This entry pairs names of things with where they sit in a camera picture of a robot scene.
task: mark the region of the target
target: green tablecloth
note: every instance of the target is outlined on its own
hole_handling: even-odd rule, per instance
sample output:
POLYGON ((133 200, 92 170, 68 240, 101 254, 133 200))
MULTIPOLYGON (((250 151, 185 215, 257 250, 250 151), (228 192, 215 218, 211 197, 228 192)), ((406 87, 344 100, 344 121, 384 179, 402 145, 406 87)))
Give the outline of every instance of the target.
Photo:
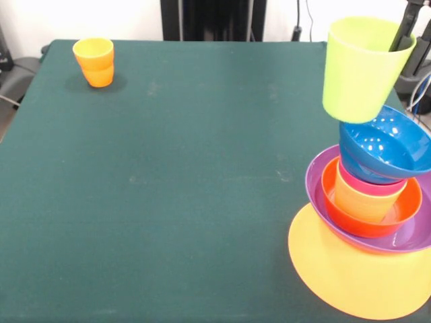
POLYGON ((286 246, 306 167, 338 140, 324 43, 118 41, 105 89, 72 44, 0 145, 0 321, 360 321, 286 246))

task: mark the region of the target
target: yellow plate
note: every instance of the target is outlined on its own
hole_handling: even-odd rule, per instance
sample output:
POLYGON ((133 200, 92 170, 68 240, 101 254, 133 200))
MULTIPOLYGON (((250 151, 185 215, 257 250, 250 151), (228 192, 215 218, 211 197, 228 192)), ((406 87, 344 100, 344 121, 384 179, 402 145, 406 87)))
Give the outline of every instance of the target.
POLYGON ((400 318, 431 295, 431 249, 371 254, 340 240, 311 204, 289 230, 290 258, 313 293, 338 310, 370 320, 400 318))

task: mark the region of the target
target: plastic cup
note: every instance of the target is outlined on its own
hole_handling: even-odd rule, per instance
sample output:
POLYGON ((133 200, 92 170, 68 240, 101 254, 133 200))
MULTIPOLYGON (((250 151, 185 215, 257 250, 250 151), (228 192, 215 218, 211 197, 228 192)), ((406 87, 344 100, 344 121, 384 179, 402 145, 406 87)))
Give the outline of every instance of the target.
POLYGON ((351 217, 362 221, 380 223, 403 192, 407 183, 390 195, 364 194, 345 182, 339 173, 338 162, 339 157, 333 159, 324 171, 326 172, 328 168, 335 170, 335 204, 351 217))
POLYGON ((114 44, 106 38, 86 38, 73 45, 84 77, 93 87, 105 87, 114 78, 114 44))
POLYGON ((391 195, 393 193, 403 190, 407 184, 407 180, 401 180, 393 184, 373 184, 364 182, 359 178, 351 175, 343 166, 341 159, 338 163, 338 172, 340 176, 344 179, 347 185, 354 188, 355 190, 369 195, 385 196, 391 195))
POLYGON ((389 52, 399 25, 373 17, 347 17, 329 29, 323 107, 333 118, 363 123, 375 118, 391 92, 416 39, 389 52))

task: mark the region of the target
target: bowl rim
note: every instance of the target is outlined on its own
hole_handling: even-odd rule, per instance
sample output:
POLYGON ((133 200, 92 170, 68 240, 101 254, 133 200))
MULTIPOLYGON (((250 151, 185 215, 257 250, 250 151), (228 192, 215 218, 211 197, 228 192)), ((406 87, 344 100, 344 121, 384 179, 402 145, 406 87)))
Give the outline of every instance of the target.
MULTIPOLYGON (((401 111, 398 111, 398 110, 397 110, 397 109, 395 109, 395 108, 392 108, 391 106, 388 106, 387 104, 384 104, 381 110, 383 110, 384 108, 389 109, 389 110, 390 110, 390 111, 392 111, 392 112, 395 112, 395 114, 399 114, 399 115, 401 115, 401 117, 402 117, 402 118, 406 119, 408 122, 410 122, 411 124, 413 124, 417 129, 419 129, 419 131, 421 131, 423 134, 425 134, 425 136, 427 136, 428 140, 431 142, 431 135, 429 135, 429 134, 428 134, 428 133, 427 133, 427 132, 426 132, 426 131, 425 131, 425 130, 420 126, 420 125, 418 125, 416 122, 414 122, 414 121, 413 121, 411 118, 409 118, 406 114, 402 113, 401 111)), ((344 131, 344 132, 346 132, 346 133, 348 133, 347 129, 345 129, 345 127, 344 127, 344 125, 345 125, 345 124, 352 124, 352 123, 342 122, 342 121, 340 121, 340 123, 339 123, 339 125, 340 125, 340 127, 343 129, 343 131, 344 131)), ((394 170, 398 170, 398 171, 400 171, 400 172, 415 173, 415 174, 424 174, 424 173, 428 173, 429 171, 431 171, 431 166, 430 166, 427 170, 415 170, 415 169, 413 169, 413 170, 409 170, 409 169, 407 169, 407 168, 401 168, 401 167, 399 167, 399 166, 395 166, 395 165, 393 165, 393 164, 385 164, 385 163, 383 163, 382 161, 380 161, 378 158, 376 158, 373 154, 369 153, 369 152, 368 152, 368 150, 366 150, 366 149, 362 149, 362 148, 360 147, 359 143, 358 143, 357 141, 353 140, 353 139, 351 138, 351 136, 345 136, 345 137, 346 137, 349 141, 351 141, 352 143, 354 143, 354 145, 355 145, 358 149, 360 149, 361 151, 364 151, 368 157, 371 157, 373 160, 376 160, 376 161, 380 162, 382 165, 386 165, 387 167, 392 168, 392 169, 394 169, 394 170)))

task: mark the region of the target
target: yellow-green cup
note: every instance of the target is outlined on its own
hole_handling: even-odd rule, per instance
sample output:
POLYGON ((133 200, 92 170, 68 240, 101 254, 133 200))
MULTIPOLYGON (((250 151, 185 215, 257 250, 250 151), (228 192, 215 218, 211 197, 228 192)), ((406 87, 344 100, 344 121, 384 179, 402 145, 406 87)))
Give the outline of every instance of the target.
POLYGON ((399 25, 373 17, 347 17, 329 29, 323 107, 350 123, 375 118, 409 58, 416 39, 389 52, 399 25))

